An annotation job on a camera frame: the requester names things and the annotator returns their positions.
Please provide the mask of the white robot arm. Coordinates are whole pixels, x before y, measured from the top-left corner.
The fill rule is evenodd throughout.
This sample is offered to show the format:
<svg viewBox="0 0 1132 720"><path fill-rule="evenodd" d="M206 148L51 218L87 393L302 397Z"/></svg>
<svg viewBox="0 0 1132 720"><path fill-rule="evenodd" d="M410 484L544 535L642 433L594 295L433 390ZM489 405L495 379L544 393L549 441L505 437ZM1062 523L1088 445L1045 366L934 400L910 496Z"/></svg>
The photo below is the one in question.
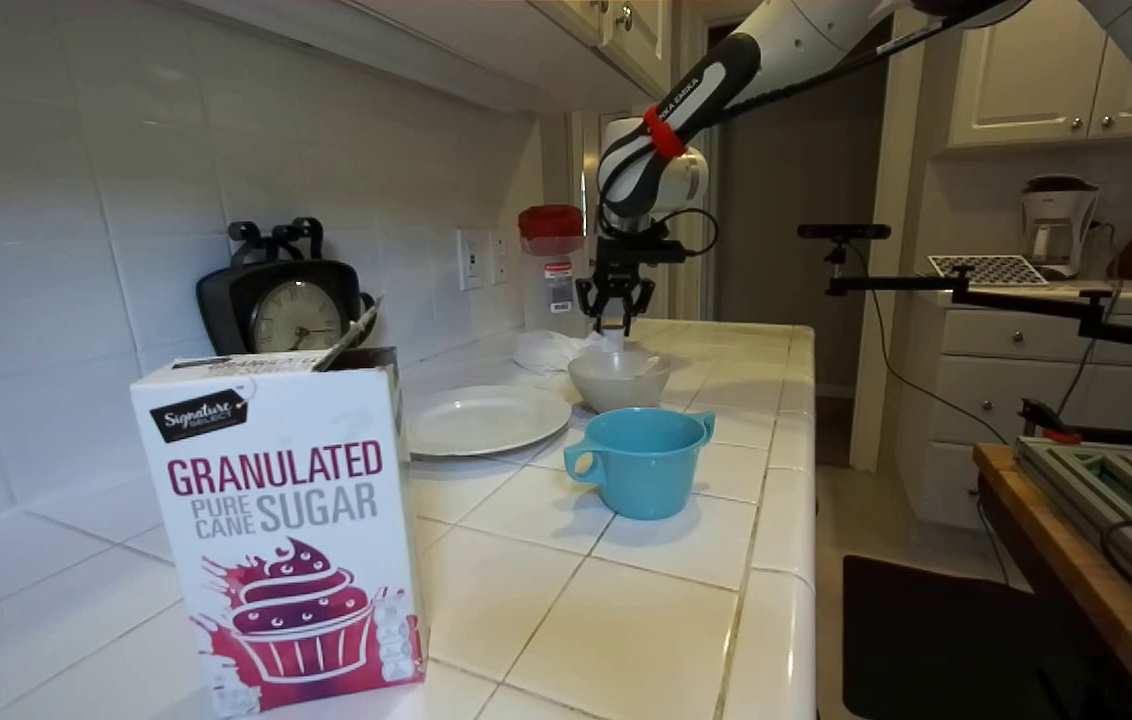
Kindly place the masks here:
<svg viewBox="0 0 1132 720"><path fill-rule="evenodd" d="M890 39L871 59L892 59L945 33L1006 24L1034 0L760 0L708 48L643 118L620 119L599 151L595 259L578 283L595 332L627 332L651 301L643 266L676 266L676 244L655 218L661 179L687 140L728 118L810 94L855 72L854 48L900 10L923 24ZM1102 33L1132 59L1132 0L1080 0Z"/></svg>

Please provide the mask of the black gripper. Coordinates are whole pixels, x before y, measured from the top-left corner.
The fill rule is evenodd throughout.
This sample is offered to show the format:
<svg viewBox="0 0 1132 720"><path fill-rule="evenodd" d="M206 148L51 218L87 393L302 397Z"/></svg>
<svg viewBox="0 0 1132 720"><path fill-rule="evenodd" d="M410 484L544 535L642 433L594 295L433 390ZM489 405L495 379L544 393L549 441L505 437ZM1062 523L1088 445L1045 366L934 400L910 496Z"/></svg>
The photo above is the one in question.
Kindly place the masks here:
<svg viewBox="0 0 1132 720"><path fill-rule="evenodd" d="M648 311L651 283L642 268L686 266L687 249L663 229L648 225L642 231L604 229L590 276L590 295L581 295L581 311L594 328L604 328L604 304L625 301L620 332L631 332L631 319Z"/></svg>

